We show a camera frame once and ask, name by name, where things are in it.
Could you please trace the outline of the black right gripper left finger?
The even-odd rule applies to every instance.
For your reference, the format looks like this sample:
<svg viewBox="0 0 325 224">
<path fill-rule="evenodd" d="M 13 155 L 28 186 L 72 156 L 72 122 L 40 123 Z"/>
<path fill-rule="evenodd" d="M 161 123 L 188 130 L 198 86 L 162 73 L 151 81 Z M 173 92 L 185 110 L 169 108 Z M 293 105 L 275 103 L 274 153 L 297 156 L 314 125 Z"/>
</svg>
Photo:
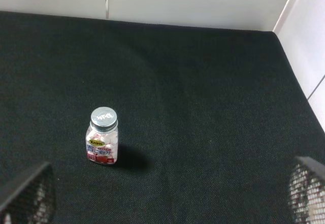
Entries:
<svg viewBox="0 0 325 224">
<path fill-rule="evenodd" d="M 54 180 L 52 166 L 42 162 L 1 186 L 1 223 L 53 223 Z"/>
</svg>

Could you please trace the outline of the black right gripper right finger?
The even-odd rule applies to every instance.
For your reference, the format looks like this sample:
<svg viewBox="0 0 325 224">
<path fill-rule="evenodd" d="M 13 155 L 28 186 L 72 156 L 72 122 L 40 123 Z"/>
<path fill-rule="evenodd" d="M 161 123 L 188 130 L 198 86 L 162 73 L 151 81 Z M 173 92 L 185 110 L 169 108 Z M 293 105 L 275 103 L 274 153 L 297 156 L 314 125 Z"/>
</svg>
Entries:
<svg viewBox="0 0 325 224">
<path fill-rule="evenodd" d="M 324 165 L 297 156 L 288 187 L 293 223 L 324 223 Z"/>
</svg>

